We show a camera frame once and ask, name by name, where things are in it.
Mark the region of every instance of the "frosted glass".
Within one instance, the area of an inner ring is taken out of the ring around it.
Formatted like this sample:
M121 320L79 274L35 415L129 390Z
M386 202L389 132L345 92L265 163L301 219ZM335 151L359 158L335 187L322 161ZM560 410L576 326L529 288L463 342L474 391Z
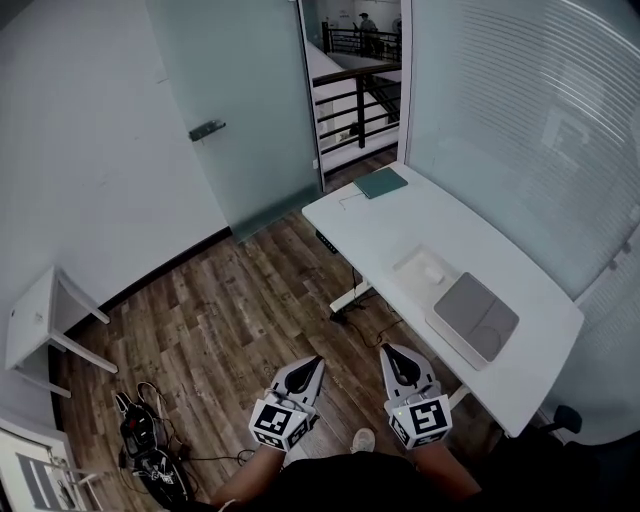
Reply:
M407 164L574 298L640 219L637 18L589 4L413 2Z
M227 123L194 148L235 236L317 198L296 4L147 0L147 9L186 131Z

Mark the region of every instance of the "window blinds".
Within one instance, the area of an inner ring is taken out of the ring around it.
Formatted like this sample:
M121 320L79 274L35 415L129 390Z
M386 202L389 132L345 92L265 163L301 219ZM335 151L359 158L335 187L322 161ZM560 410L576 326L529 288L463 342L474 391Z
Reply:
M412 4L407 164L573 298L640 221L638 23L597 4Z

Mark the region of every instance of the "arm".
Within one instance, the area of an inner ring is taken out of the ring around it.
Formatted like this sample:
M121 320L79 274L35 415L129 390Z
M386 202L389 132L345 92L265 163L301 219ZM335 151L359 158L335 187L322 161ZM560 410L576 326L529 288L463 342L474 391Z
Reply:
M213 505L222 508L231 500L246 503L262 494L280 473L285 455L275 448L260 446L253 457L216 491Z
M420 473L452 501L464 501L482 490L440 441L416 448L411 455Z

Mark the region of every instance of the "green notebook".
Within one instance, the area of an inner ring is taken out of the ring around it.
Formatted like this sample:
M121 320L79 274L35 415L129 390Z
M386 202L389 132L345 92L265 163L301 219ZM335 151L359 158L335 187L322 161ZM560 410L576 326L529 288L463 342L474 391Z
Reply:
M369 199L407 185L406 180L390 167L356 178L353 182Z

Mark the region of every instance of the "white sneaker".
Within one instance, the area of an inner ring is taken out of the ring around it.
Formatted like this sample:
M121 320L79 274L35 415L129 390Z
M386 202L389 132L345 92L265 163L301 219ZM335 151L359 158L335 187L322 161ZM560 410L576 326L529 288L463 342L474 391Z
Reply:
M376 435L370 428L361 428L353 436L351 453L372 452L376 446Z

